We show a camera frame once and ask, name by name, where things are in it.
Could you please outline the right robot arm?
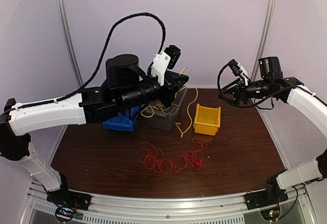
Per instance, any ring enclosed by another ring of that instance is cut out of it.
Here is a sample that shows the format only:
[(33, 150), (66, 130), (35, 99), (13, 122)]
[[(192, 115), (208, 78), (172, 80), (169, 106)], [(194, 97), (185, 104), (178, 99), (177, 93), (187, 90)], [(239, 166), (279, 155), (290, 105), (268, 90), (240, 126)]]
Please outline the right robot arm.
[[(237, 108), (253, 108), (269, 98), (290, 106), (326, 136), (326, 103), (295, 77), (284, 77), (278, 57), (258, 60), (260, 79), (249, 78), (241, 63), (232, 59), (218, 73), (219, 98)], [(266, 204), (273, 204), (283, 193), (300, 184), (326, 179), (326, 152), (267, 180), (262, 193)]]

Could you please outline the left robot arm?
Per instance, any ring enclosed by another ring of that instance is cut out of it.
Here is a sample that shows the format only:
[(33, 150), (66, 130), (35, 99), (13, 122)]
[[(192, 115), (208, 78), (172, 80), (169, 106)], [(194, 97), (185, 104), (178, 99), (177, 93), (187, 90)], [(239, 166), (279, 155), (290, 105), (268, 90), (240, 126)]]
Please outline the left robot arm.
[(102, 123), (156, 100), (169, 107), (189, 80), (187, 75), (173, 72), (175, 61), (175, 57), (159, 53), (145, 73), (136, 55), (122, 54), (106, 61), (106, 80), (100, 86), (38, 104), (9, 99), (1, 115), (1, 156), (21, 163), (43, 185), (50, 201), (70, 205), (74, 194), (68, 189), (66, 177), (37, 154), (30, 132), (61, 125)]

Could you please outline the grey transparent plastic tub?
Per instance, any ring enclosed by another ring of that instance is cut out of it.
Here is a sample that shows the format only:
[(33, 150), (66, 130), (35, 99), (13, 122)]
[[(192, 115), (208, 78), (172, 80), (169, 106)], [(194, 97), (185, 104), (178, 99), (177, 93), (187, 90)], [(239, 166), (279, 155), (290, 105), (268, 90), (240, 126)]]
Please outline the grey transparent plastic tub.
[(154, 101), (144, 108), (141, 111), (141, 115), (146, 119), (148, 126), (165, 131), (172, 131), (181, 113), (187, 91), (186, 88), (178, 91), (170, 107), (165, 107), (159, 101)]

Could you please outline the yellow plastic bin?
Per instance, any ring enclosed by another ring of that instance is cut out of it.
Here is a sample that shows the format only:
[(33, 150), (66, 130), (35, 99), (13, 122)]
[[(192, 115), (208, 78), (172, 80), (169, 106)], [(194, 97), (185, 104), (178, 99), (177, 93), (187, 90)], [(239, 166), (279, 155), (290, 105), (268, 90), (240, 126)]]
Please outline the yellow plastic bin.
[(195, 133), (215, 136), (221, 124), (221, 107), (213, 108), (196, 105), (193, 129)]

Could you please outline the blue plastic bin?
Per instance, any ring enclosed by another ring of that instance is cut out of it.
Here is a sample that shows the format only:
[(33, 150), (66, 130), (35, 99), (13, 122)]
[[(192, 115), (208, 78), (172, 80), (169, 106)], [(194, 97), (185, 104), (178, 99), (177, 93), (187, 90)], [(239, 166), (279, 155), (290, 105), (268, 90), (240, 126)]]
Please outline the blue plastic bin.
[(125, 112), (125, 115), (119, 113), (115, 118), (111, 118), (103, 122), (103, 127), (105, 129), (118, 130), (133, 132), (134, 127), (137, 124), (138, 114), (140, 112), (141, 106), (134, 107)]

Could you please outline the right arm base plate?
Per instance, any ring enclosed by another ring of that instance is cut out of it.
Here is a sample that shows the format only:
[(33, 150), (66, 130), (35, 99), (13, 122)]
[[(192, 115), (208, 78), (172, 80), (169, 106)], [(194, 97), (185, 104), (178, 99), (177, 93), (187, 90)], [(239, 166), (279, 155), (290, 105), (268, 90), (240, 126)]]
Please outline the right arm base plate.
[(257, 192), (248, 191), (244, 195), (245, 204), (248, 210), (263, 208), (270, 205), (277, 205), (281, 201), (287, 201), (288, 196), (286, 191), (280, 193), (268, 193), (266, 190)]

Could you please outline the right aluminium frame post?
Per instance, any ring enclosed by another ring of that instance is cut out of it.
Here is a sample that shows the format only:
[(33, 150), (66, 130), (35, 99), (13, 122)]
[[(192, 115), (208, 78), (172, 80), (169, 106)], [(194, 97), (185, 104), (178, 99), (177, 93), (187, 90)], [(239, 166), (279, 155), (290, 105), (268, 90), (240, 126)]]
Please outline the right aluminium frame post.
[(255, 79), (259, 73), (258, 60), (264, 56), (264, 52), (265, 52), (265, 48), (267, 45), (268, 36), (269, 36), (269, 32), (271, 29), (272, 20), (273, 20), (273, 16), (274, 16), (274, 12), (275, 12), (275, 6), (276, 6), (276, 0), (268, 0), (267, 1), (263, 29), (262, 29), (262, 33), (261, 33), (261, 37), (260, 37), (259, 47), (258, 47), (258, 51), (256, 54), (254, 66), (253, 66), (252, 73), (251, 73), (252, 80)]

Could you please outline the aluminium front rail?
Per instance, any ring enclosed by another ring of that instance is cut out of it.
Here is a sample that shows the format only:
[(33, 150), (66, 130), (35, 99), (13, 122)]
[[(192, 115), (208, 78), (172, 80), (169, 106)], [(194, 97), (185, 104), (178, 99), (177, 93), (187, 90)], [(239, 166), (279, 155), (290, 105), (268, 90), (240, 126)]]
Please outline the aluminium front rail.
[(191, 198), (130, 198), (91, 194), (87, 210), (71, 223), (270, 223), (267, 214), (280, 210), (276, 223), (317, 223), (306, 188), (287, 192), (288, 200), (249, 209), (249, 192)]

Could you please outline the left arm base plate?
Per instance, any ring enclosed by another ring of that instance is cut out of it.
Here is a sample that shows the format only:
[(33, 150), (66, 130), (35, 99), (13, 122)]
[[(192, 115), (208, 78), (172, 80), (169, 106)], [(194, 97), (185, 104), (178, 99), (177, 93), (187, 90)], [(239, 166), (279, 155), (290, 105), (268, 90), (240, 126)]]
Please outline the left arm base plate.
[(75, 191), (68, 193), (47, 192), (47, 201), (56, 206), (69, 207), (73, 210), (87, 211), (91, 203), (91, 195)]

